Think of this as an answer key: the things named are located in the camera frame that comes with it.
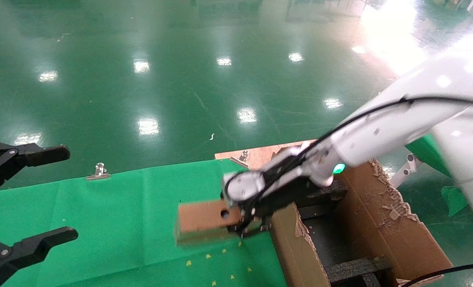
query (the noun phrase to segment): black robotic claw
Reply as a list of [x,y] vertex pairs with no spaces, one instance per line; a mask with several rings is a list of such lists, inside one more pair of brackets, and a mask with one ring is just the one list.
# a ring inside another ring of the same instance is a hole
[[25,238],[12,247],[0,243],[0,286],[19,269],[45,260],[52,247],[70,242],[77,237],[75,229],[61,227]]
[[[41,148],[35,143],[6,145],[0,142],[0,186],[24,167],[37,167],[69,158],[70,152],[64,145]],[[0,286],[19,269],[45,260],[52,247],[77,237],[75,229],[62,227],[25,238],[12,247],[0,243]]]
[[69,158],[70,152],[64,145],[41,148],[35,143],[6,145],[0,142],[0,186],[24,167],[37,167]]

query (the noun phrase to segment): green cloth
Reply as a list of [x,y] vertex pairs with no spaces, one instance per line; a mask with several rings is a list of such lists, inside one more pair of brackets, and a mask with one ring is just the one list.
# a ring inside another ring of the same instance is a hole
[[175,244],[178,204],[219,198],[222,174],[241,169],[211,160],[0,191],[1,242],[13,245],[62,226],[79,233],[4,286],[286,287],[269,233],[241,246],[238,238]]
[[468,202],[459,187],[442,187],[442,197],[449,207],[449,217],[454,216],[468,205]]

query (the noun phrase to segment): black cable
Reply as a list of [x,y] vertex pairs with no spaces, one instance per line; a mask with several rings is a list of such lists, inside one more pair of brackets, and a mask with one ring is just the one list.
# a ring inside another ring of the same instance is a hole
[[402,287],[410,287],[411,285],[413,285],[415,283],[418,283],[422,280],[426,280],[426,279],[429,279],[429,278],[432,278],[432,277],[435,277],[435,276],[439,276],[439,275],[443,275],[443,274],[468,270],[468,269],[473,269],[473,264],[463,265],[463,266],[458,266],[458,267],[452,267],[452,268],[447,268],[447,269],[443,269],[443,270],[436,271],[436,272],[431,272],[431,273],[426,274],[424,276],[420,276],[419,278],[415,278],[414,280],[406,283]]

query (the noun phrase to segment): cardboard flap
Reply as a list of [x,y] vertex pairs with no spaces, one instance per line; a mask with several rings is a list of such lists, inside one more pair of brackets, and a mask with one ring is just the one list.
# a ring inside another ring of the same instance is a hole
[[286,282],[290,287],[330,287],[311,238],[298,230],[299,222],[303,225],[294,203],[272,216],[273,245]]
[[393,264],[395,277],[407,280],[452,267],[424,223],[390,186],[377,161],[348,169],[340,179],[349,191],[336,212],[358,256],[384,255]]

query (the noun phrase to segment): torn cardboard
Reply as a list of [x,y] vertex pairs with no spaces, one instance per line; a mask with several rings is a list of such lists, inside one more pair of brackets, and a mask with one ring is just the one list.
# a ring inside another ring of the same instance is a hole
[[452,267],[424,223],[388,183],[378,161],[348,169],[339,178],[349,191],[336,215],[356,256],[383,254],[395,277],[405,280]]

